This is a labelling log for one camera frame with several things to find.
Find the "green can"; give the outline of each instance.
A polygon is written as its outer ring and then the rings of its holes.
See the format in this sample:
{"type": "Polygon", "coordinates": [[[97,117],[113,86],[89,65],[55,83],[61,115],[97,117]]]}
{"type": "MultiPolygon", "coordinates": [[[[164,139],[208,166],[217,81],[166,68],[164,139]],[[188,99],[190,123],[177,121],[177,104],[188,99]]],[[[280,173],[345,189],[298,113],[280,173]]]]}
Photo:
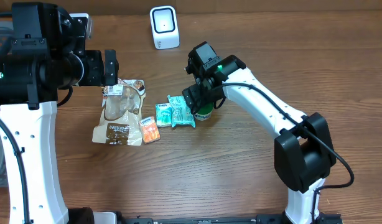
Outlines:
{"type": "Polygon", "coordinates": [[[209,103],[203,106],[196,114],[194,114],[195,119],[199,121],[205,121],[210,118],[213,112],[213,103],[209,103]]]}

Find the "barcode label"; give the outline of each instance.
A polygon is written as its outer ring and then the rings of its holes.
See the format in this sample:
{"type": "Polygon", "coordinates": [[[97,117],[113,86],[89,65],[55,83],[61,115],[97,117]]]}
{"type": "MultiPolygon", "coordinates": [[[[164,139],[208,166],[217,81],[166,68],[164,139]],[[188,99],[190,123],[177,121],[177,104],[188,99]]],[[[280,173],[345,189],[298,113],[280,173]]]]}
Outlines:
{"type": "Polygon", "coordinates": [[[121,96],[123,92],[123,85],[115,85],[108,87],[108,96],[121,96]]]}

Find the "brown surface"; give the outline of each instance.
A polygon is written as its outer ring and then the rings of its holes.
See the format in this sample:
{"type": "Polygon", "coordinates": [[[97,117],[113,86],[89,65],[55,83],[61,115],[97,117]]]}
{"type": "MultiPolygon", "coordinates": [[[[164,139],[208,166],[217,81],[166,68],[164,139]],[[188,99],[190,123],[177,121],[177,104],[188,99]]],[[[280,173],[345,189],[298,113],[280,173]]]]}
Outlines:
{"type": "MultiPolygon", "coordinates": [[[[0,11],[9,11],[12,2],[29,0],[0,0],[0,11]]],[[[296,12],[380,10],[382,0],[44,0],[59,4],[68,12],[91,15],[146,15],[156,6],[171,5],[177,13],[213,12],[296,12]]]]}
{"type": "MultiPolygon", "coordinates": [[[[382,11],[179,15],[180,47],[162,51],[153,48],[147,16],[95,19],[88,48],[116,49],[119,76],[144,79],[143,117],[193,84],[183,68],[203,40],[221,56],[237,55],[291,106],[319,111],[356,175],[349,189],[323,191],[321,211],[341,213],[344,223],[382,223],[382,11]]],[[[100,94],[97,87],[75,88],[58,110],[57,160],[68,207],[152,218],[284,210],[287,191],[274,171],[273,140],[234,103],[196,129],[160,128],[157,142],[111,147],[91,142],[100,94]]],[[[347,179],[338,162],[327,183],[347,179]]],[[[0,189],[0,223],[8,216],[7,190],[0,189]]]]}

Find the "food package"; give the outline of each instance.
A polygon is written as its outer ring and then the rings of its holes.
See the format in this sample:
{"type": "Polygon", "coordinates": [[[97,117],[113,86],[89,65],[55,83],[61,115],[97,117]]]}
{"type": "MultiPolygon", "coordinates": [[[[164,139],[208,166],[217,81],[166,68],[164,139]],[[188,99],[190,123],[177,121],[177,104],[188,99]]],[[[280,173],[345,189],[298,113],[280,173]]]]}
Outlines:
{"type": "Polygon", "coordinates": [[[172,105],[172,128],[178,124],[189,124],[195,128],[195,120],[190,108],[187,106],[184,96],[168,95],[170,105],[172,105]]]}
{"type": "Polygon", "coordinates": [[[161,103],[155,105],[156,124],[158,127],[172,126],[172,106],[170,103],[161,103]]]}
{"type": "Polygon", "coordinates": [[[121,80],[103,87],[103,111],[94,128],[93,142],[140,146],[142,102],[146,97],[143,80],[121,80]]]}
{"type": "Polygon", "coordinates": [[[142,139],[144,143],[150,143],[156,140],[160,140],[158,127],[156,126],[153,116],[144,118],[140,121],[140,127],[142,131],[142,139]]]}

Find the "brown label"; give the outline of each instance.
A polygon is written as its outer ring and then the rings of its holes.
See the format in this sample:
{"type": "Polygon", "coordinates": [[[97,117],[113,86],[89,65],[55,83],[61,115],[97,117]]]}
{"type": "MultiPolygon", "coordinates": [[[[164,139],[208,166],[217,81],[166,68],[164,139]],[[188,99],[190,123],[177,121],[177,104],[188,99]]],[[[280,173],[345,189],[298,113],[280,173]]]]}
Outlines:
{"type": "Polygon", "coordinates": [[[106,127],[106,144],[127,144],[129,139],[129,125],[108,123],[106,127]]]}

